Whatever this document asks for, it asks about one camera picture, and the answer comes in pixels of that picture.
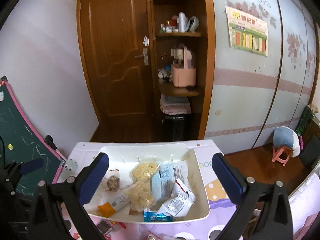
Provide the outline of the yellow crisps snack bag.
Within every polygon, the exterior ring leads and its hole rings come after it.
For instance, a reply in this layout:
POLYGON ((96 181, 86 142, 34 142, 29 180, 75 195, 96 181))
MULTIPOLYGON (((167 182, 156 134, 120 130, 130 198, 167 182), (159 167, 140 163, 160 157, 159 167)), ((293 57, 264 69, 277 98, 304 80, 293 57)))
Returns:
POLYGON ((130 201, 129 214, 131 215, 142 214, 145 209, 149 209, 156 204, 149 181, 137 181, 125 188, 124 192, 130 201))

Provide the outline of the yellow noodle snack bag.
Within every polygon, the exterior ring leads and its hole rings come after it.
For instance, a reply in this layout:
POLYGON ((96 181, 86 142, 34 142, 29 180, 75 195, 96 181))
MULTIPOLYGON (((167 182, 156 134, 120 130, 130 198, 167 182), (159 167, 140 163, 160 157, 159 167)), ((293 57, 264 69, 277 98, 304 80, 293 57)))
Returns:
POLYGON ((154 161, 147 161, 139 163, 130 173, 130 177, 134 182, 146 182, 158 170, 159 164, 154 161))

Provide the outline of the blue candy wrapper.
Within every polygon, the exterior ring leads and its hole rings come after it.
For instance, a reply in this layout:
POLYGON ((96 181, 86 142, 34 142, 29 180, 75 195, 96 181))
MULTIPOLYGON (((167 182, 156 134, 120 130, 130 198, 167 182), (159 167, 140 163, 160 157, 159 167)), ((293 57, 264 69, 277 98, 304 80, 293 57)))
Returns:
POLYGON ((144 210, 144 222, 172 222, 171 216, 166 216, 163 213, 157 213, 156 211, 144 210))

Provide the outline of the orange white snack packet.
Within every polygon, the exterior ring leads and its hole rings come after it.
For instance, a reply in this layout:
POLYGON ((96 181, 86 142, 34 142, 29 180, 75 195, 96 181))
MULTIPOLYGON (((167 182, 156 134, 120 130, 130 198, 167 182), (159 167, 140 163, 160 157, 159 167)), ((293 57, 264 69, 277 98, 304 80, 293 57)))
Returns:
POLYGON ((110 198, 105 204, 98 205, 98 210, 103 217, 111 217, 124 206, 129 204, 130 199, 126 193, 119 193, 110 198))

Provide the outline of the pink cartoon table cloth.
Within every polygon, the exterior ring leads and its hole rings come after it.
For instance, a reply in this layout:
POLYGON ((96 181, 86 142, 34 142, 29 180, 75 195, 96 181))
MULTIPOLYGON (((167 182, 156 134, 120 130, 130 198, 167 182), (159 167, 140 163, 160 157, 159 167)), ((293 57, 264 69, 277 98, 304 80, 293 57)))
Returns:
MULTIPOLYGON (((178 142, 161 142, 161 144, 178 142)), ((107 236, 107 239, 143 239, 148 233, 153 233, 160 239, 215 239, 214 233, 222 231, 236 211, 224 188, 212 169, 212 157, 220 149, 212 140, 182 141, 188 148, 195 150, 198 164, 206 189, 210 214, 207 218, 178 224, 135 224, 124 223, 126 229, 120 229, 107 236)), ((60 173, 59 182, 69 176, 77 176, 80 171, 91 164, 98 155, 98 150, 104 146, 116 143, 79 142, 72 150, 60 173)))

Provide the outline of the brown nut snack packet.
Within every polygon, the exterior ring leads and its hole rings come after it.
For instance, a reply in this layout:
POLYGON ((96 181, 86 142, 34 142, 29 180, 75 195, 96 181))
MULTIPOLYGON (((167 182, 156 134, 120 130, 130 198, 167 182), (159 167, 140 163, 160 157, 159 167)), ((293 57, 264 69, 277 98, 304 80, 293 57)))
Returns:
POLYGON ((117 191, 120 188, 119 170, 109 170, 106 173, 106 191, 117 191))

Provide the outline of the dark red small packet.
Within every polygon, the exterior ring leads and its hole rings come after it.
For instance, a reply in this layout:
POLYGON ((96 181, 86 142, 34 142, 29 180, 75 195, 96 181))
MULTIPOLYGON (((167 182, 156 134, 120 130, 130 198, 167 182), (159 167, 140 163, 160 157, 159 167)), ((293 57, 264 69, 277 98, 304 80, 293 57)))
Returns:
POLYGON ((107 219, 101 219, 95 226, 103 236, 115 233, 120 229, 126 229, 126 225, 124 223, 107 219))

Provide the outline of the pink small stool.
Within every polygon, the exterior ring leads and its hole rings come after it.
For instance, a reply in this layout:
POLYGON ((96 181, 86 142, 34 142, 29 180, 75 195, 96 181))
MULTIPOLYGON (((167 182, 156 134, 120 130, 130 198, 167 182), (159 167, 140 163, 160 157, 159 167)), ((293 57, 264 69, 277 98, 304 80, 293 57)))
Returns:
POLYGON ((287 146, 282 146, 280 148, 275 148, 274 146, 272 147, 272 162, 279 162, 283 166, 286 166, 287 162, 291 158, 291 155, 293 154, 293 150, 291 150, 287 146))

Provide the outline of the white plastic storage tray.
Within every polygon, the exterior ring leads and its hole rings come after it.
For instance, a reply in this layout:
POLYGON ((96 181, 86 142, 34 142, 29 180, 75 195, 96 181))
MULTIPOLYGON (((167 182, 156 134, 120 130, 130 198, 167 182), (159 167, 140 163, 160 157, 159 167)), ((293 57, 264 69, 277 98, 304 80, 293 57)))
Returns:
MULTIPOLYGON (((130 172, 142 161, 156 162, 157 160, 168 163, 186 161, 188 164, 188 183, 192 193, 195 194, 195 204, 183 218, 175 218, 173 222, 166 224, 178 224, 205 219, 210 214, 210 207, 206 189, 201 176, 198 159, 195 150, 188 148, 184 143, 163 144, 115 144, 104 146, 98 153, 106 153, 109 157, 109 169, 119 170, 120 189, 133 184, 130 172)), ((98 211, 98 205, 105 204, 109 199, 117 195, 117 192, 105 192, 97 190, 92 200, 84 205, 89 215, 106 218, 98 211)), ((114 215, 106 218, 116 222, 135 224, 156 224, 157 222, 144 222, 143 215, 130 215, 130 205, 126 204, 114 215)))

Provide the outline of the blue white plush pillow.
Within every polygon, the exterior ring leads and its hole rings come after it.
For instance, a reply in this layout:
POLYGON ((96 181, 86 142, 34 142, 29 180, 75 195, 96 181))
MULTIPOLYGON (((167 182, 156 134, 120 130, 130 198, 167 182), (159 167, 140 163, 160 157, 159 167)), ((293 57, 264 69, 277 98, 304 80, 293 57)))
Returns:
POLYGON ((300 154, 300 144, 298 135, 294 130, 286 126, 277 127, 273 132, 273 145, 275 148, 283 146, 292 150, 292 157, 295 158, 300 154))

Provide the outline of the blue white snack packet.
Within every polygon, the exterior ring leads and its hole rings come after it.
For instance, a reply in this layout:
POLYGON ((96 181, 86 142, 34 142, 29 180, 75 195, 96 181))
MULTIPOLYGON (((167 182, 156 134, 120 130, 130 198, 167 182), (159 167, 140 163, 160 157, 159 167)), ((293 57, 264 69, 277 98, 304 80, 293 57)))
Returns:
POLYGON ((167 200, 177 179, 189 186, 187 161, 164 163, 151 178, 151 193, 157 203, 167 200))

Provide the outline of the stack of folded cloths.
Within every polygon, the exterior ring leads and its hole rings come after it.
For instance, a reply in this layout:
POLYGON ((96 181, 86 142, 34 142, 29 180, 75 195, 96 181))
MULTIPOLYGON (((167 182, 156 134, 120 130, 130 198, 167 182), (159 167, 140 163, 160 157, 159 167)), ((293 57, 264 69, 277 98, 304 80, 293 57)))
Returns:
POLYGON ((190 102, 185 96, 166 96, 161 94, 160 109, 167 115, 191 114, 190 102))

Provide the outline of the brown wooden door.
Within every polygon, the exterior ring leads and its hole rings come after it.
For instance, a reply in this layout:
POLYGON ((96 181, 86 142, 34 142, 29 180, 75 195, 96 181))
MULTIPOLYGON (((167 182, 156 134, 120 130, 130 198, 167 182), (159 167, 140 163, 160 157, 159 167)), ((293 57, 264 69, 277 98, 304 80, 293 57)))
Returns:
POLYGON ((80 0, 80 30, 88 82, 103 126, 147 125, 152 120, 146 0, 80 0))

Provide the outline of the white cylinder bottle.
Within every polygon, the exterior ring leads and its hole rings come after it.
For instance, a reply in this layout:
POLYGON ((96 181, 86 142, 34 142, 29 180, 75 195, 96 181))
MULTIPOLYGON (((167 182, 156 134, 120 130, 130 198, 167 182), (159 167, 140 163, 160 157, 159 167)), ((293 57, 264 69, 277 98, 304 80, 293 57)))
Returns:
POLYGON ((186 29, 187 20, 186 20, 185 14, 183 12, 180 12, 178 19, 179 19, 179 32, 185 33, 187 31, 186 29))

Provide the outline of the wooden corner shelf unit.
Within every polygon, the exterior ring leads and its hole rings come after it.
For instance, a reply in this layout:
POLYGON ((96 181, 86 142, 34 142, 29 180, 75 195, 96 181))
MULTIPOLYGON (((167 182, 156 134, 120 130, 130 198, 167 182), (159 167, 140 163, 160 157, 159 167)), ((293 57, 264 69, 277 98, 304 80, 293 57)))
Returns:
POLYGON ((159 133, 203 139, 215 60, 213 0, 151 0, 159 133))

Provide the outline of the green chalkboard pink frame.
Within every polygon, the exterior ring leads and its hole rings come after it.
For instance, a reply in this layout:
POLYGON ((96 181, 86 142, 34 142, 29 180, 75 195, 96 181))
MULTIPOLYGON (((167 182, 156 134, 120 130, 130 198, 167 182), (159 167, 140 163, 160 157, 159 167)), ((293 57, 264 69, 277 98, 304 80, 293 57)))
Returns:
POLYGON ((27 163, 43 159, 40 169, 21 178, 17 192, 33 196, 39 181, 57 182, 66 158, 49 146, 33 127, 17 102, 6 76, 1 78, 0 120, 1 167, 13 161, 27 163))

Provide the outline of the pink handled basket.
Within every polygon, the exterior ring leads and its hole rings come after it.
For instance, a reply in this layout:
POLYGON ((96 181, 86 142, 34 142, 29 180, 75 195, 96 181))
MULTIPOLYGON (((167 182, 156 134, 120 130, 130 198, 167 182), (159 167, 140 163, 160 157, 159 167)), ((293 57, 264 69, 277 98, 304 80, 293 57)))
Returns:
POLYGON ((195 87, 196 68, 192 52, 184 44, 172 50, 171 77, 175 87, 195 87))

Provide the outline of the colourful wall poster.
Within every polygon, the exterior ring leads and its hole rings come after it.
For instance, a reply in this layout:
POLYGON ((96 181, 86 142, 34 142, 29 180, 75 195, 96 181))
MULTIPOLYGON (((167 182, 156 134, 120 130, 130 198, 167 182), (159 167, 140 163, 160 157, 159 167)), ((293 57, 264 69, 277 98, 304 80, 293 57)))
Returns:
POLYGON ((268 25, 246 12, 225 6, 229 45, 232 48, 268 56, 268 25))

